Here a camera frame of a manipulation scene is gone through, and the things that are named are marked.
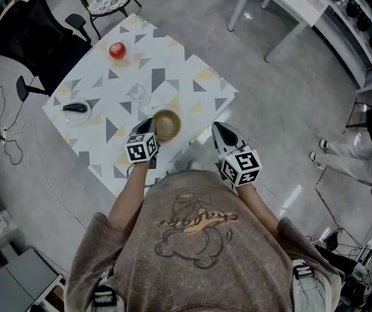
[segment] wooden bowl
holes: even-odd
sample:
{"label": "wooden bowl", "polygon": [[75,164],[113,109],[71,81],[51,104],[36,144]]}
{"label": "wooden bowl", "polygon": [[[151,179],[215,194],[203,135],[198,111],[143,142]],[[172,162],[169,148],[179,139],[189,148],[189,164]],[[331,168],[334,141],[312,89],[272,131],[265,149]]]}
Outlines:
{"label": "wooden bowl", "polygon": [[153,116],[157,130],[158,142],[169,142],[180,131],[180,118],[171,110],[160,110]]}

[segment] gray floor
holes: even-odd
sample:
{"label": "gray floor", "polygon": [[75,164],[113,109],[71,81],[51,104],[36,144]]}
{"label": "gray floor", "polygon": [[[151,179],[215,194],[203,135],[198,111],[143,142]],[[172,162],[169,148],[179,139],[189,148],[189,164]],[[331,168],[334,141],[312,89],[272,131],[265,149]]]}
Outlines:
{"label": "gray floor", "polygon": [[[139,1],[143,8],[131,3],[129,13],[137,13],[187,46],[238,89],[221,118],[240,128],[258,150],[264,169],[256,187],[272,211],[290,217],[303,233],[317,239],[327,228],[336,228],[317,189],[340,226],[361,242],[372,237],[369,188],[331,170],[317,183],[322,172],[308,158],[311,150],[318,150],[321,137],[369,142],[363,131],[343,134],[356,86],[321,37],[306,29],[267,64],[263,57],[295,26],[274,3],[262,10],[263,0],[250,0],[245,7],[249,17],[242,15],[234,32],[229,32],[226,24],[237,0]],[[73,12],[88,19],[79,0],[48,3],[62,24]],[[106,34],[123,18],[114,14],[96,24]],[[86,28],[96,42],[93,28],[89,24]],[[33,79],[19,63],[0,58],[0,86],[7,98],[2,125],[11,124],[20,107],[15,89],[20,75],[27,84]],[[38,79],[33,86],[40,86]],[[114,196],[79,162],[45,116],[41,107],[46,101],[31,94],[10,130],[18,133],[15,137],[23,149],[20,165],[10,164],[0,144],[0,200],[20,227],[22,243],[35,246],[68,271],[84,227],[96,211],[109,211]],[[0,91],[0,113],[2,108]],[[212,141],[204,139],[205,135],[189,153],[198,153],[204,168],[215,170]],[[14,145],[7,150],[13,159],[20,155]]]}

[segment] white plate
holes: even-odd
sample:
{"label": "white plate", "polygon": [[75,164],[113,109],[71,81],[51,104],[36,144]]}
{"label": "white plate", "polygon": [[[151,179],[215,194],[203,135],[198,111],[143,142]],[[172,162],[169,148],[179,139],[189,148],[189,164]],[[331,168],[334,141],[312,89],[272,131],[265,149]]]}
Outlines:
{"label": "white plate", "polygon": [[74,99],[73,101],[70,101],[69,103],[67,103],[65,105],[76,104],[76,103],[86,105],[88,110],[85,113],[64,110],[63,114],[64,114],[64,117],[65,117],[65,121],[69,125],[81,125],[81,124],[85,123],[90,117],[90,106],[83,99]]}

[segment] plate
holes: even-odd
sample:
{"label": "plate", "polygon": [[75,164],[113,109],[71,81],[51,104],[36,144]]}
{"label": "plate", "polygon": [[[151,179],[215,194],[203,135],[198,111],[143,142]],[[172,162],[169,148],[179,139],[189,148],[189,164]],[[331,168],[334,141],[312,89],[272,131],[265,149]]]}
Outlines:
{"label": "plate", "polygon": [[66,103],[65,105],[76,104],[76,103],[86,105],[88,110],[85,113],[79,113],[79,112],[74,112],[74,111],[63,111],[65,121],[69,125],[81,125],[85,123],[90,117],[90,106],[83,99],[75,99],[73,101],[70,101],[69,103]]}
{"label": "plate", "polygon": [[168,109],[163,109],[153,115],[155,120],[155,128],[157,130],[158,142],[169,142],[180,131],[180,118],[179,116]]}

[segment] t-shirt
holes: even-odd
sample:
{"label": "t-shirt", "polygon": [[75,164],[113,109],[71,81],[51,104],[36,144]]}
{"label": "t-shirt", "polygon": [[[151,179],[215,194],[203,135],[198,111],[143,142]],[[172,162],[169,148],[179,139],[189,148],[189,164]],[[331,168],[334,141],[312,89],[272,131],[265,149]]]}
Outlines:
{"label": "t-shirt", "polygon": [[86,311],[104,270],[135,312],[292,311],[292,259],[340,282],[288,219],[278,230],[276,240],[216,174],[169,175],[147,192],[131,233],[94,215],[73,261],[66,310]]}

